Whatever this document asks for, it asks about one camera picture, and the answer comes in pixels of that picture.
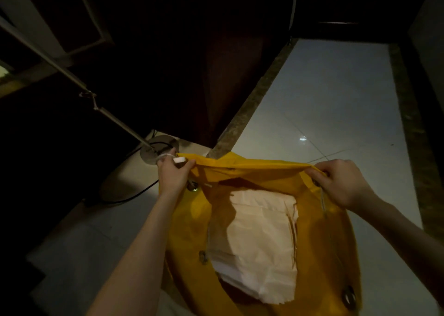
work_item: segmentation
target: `lamp base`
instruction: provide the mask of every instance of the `lamp base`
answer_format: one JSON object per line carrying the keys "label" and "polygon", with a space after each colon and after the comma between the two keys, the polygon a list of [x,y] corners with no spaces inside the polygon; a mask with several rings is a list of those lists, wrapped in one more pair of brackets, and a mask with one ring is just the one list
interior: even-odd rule
{"label": "lamp base", "polygon": [[156,158],[163,153],[168,153],[171,150],[171,146],[176,148],[176,152],[179,152],[179,141],[169,135],[155,136],[149,139],[148,143],[151,147],[142,145],[140,148],[140,157],[149,165],[155,165]]}

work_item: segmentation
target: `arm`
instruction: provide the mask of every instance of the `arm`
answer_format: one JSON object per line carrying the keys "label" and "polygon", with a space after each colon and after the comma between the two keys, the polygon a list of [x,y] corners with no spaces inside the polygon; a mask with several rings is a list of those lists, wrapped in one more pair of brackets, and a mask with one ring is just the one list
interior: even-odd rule
{"label": "arm", "polygon": [[305,172],[340,207],[355,212],[371,224],[393,246],[408,267],[444,306],[444,246],[380,199],[352,161],[335,159]]}
{"label": "arm", "polygon": [[183,190],[191,160],[181,169],[167,156],[158,162],[159,195],[142,229],[99,291],[89,316],[155,315],[171,216]]}

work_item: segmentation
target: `yellow bag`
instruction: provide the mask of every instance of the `yellow bag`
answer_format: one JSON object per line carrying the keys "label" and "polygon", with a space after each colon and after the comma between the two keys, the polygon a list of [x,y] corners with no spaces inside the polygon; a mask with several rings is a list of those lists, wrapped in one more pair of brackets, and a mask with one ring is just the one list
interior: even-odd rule
{"label": "yellow bag", "polygon": [[[322,195],[303,172],[310,165],[250,160],[234,153],[218,160],[193,154],[179,156],[196,160],[190,177],[199,188],[185,190],[173,213],[166,263],[192,312],[198,316],[357,313],[361,307],[361,282],[352,225],[347,212]],[[211,208],[227,203],[230,192],[237,187],[281,192],[296,198],[298,272],[291,302],[263,304],[247,296],[219,281],[206,258]]]}

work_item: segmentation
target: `crumpled paper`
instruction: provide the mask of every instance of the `crumpled paper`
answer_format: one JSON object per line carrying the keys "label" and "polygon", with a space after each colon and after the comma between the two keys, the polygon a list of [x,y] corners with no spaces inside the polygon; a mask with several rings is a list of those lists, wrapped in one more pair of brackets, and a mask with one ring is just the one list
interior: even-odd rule
{"label": "crumpled paper", "polygon": [[225,282],[269,304],[294,299],[296,200],[264,190],[238,190],[212,213],[207,253]]}

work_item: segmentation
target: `power cord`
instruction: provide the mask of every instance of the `power cord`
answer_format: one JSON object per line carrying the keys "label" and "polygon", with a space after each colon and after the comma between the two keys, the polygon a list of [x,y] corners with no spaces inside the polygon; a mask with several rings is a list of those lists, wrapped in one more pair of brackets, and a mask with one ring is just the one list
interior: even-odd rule
{"label": "power cord", "polygon": [[[164,144],[164,145],[168,146],[169,148],[173,148],[172,145],[170,145],[169,143],[166,143],[166,142],[150,142],[150,144]],[[134,155],[136,152],[138,152],[140,149],[141,149],[141,147],[136,149],[135,151],[131,152],[128,156],[125,157],[125,159],[122,161],[122,163],[125,162],[132,155]],[[103,200],[100,197],[99,197],[99,199],[100,199],[100,202],[102,202],[103,204],[107,204],[107,205],[117,205],[117,204],[120,205],[120,204],[124,204],[126,202],[129,202],[129,201],[133,200],[134,198],[137,198],[138,196],[140,196],[142,193],[144,193],[145,191],[147,191],[150,188],[152,188],[157,183],[159,183],[159,179],[156,180],[154,183],[148,185],[145,189],[141,190],[138,194],[135,194],[132,197],[129,197],[127,199],[118,200],[118,201],[106,201],[106,200]]]}

